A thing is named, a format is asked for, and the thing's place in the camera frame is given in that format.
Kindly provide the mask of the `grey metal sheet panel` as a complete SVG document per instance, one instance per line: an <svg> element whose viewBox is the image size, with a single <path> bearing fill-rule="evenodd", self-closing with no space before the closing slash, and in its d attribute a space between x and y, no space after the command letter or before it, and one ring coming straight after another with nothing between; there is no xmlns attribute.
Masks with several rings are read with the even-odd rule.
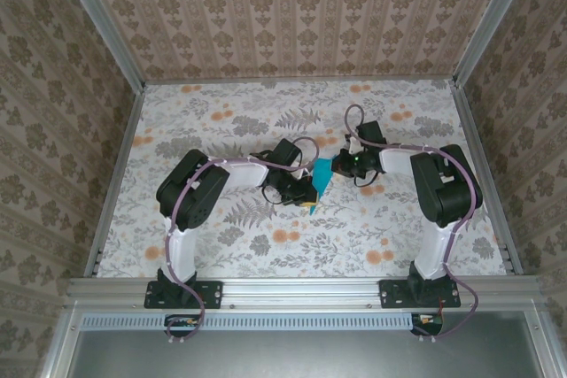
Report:
<svg viewBox="0 0 567 378"><path fill-rule="evenodd" d="M68 378L543 378L524 333L432 343L384 331L87 332Z"/></svg>

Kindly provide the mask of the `aluminium side rail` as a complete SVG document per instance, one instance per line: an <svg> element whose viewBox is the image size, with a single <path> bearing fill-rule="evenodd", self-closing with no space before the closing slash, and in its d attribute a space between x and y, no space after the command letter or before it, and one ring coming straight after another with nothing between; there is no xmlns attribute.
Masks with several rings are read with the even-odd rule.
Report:
<svg viewBox="0 0 567 378"><path fill-rule="evenodd" d="M105 202L99 217L97 230L94 234L89 251L89 258L83 273L85 278L97 276L98 264L104 251L105 242L112 224L113 213L120 194L120 187L126 171L128 156L134 143L136 129L141 117L143 105L144 92L141 91L136 94L134 103L132 104L132 110L128 118L128 123L113 169L112 179L110 180L109 187L106 192Z"/></svg>
<svg viewBox="0 0 567 378"><path fill-rule="evenodd" d="M468 99L464 89L454 81L449 81L449 87L462 124L464 136L469 146L471 159L477 172L478 183L483 192L486 209L501 250L503 264L506 267L507 274L522 275L524 274L524 269L501 205L498 190L493 180Z"/></svg>

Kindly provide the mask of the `wide aluminium frame beam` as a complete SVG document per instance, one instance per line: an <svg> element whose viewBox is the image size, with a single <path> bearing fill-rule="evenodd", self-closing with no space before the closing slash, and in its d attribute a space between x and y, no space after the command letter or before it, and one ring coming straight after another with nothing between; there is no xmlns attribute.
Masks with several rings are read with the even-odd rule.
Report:
<svg viewBox="0 0 567 378"><path fill-rule="evenodd" d="M220 309L239 311L362 311L384 309L378 283L390 278L221 278ZM533 276L465 276L471 294L458 285L461 310L478 299L480 311L524 311L545 304ZM144 278L72 279L67 291L69 305L93 309L142 309L147 285Z"/></svg>

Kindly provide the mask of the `thin aluminium rail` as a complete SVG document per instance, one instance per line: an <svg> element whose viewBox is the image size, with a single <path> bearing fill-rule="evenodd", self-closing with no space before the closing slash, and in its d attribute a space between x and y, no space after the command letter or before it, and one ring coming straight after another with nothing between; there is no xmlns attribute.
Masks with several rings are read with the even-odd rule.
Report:
<svg viewBox="0 0 567 378"><path fill-rule="evenodd" d="M145 86L182 85L182 84L232 84L232 83L284 83L314 81L454 81L450 74L440 75L355 75L355 76L284 76L284 77L244 77L244 78L209 78L178 80L147 80Z"/></svg>

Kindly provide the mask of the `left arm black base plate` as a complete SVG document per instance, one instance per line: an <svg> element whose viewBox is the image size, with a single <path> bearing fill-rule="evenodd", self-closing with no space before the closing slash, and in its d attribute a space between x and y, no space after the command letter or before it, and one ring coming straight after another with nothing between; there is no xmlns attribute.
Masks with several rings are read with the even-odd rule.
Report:
<svg viewBox="0 0 567 378"><path fill-rule="evenodd" d="M196 281L193 290L205 308L219 309L223 284L220 281ZM198 300L189 291L174 282L150 281L147 285L144 308L146 309L199 309Z"/></svg>

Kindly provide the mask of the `floral patterned table cover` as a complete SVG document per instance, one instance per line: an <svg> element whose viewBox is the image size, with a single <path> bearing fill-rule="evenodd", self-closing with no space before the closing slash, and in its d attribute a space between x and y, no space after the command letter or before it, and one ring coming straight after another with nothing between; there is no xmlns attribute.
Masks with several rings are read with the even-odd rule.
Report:
<svg viewBox="0 0 567 378"><path fill-rule="evenodd" d="M466 143L448 81L148 87L99 276L153 277L163 265L155 194L189 150L234 158L288 139L306 158L331 158L359 120L376 120L391 143ZM271 189L222 195L198 231L200 277L401 276L419 252L426 221L407 176L336 175L314 209L272 201Z"/></svg>

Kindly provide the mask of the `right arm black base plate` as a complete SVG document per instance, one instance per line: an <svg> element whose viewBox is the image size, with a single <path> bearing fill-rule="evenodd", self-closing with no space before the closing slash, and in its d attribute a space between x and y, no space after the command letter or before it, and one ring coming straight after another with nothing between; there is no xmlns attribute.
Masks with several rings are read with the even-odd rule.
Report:
<svg viewBox="0 0 567 378"><path fill-rule="evenodd" d="M440 305L456 308L462 305L456 283L446 277L425 282L382 280L378 286L384 309L436 308Z"/></svg>

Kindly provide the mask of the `aluminium corner post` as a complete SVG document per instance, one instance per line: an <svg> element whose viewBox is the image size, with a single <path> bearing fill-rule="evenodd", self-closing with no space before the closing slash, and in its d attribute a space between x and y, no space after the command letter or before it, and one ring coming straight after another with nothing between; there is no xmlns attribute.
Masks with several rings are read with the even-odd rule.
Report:
<svg viewBox="0 0 567 378"><path fill-rule="evenodd" d="M461 89L470 78L512 2L513 0L490 0L488 3L482 19L455 68L454 84L458 89Z"/></svg>
<svg viewBox="0 0 567 378"><path fill-rule="evenodd" d="M141 95L144 92L144 77L103 0L80 0L80 2L112 53L129 86L136 96Z"/></svg>

